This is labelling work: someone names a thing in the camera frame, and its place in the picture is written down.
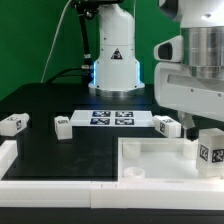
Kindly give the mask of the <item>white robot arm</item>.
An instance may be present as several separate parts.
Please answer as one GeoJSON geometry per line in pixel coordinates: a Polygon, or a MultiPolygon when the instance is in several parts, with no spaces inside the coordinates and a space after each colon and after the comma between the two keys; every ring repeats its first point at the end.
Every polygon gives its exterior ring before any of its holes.
{"type": "MultiPolygon", "coordinates": [[[[93,63],[91,93],[126,97],[144,89],[135,58],[135,20],[124,0],[80,0],[86,18],[99,16],[100,54],[93,63]]],[[[154,47],[157,103],[178,112],[192,129],[194,115],[224,122],[224,0],[157,0],[180,34],[154,47]]]]}

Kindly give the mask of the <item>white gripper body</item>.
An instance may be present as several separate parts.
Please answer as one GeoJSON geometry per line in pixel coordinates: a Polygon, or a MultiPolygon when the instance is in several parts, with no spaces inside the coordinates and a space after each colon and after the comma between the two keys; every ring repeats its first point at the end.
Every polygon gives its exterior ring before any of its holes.
{"type": "Polygon", "coordinates": [[[157,103],[224,122],[224,80],[193,77],[188,66],[160,62],[154,71],[157,103]]]}

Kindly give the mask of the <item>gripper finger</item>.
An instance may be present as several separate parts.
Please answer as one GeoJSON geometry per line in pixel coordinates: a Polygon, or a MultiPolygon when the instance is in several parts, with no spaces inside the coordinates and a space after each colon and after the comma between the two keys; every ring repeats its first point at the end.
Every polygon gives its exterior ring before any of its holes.
{"type": "Polygon", "coordinates": [[[199,129],[195,126],[193,115],[179,111],[178,119],[184,129],[184,137],[188,140],[197,140],[199,136],[199,129]]]}

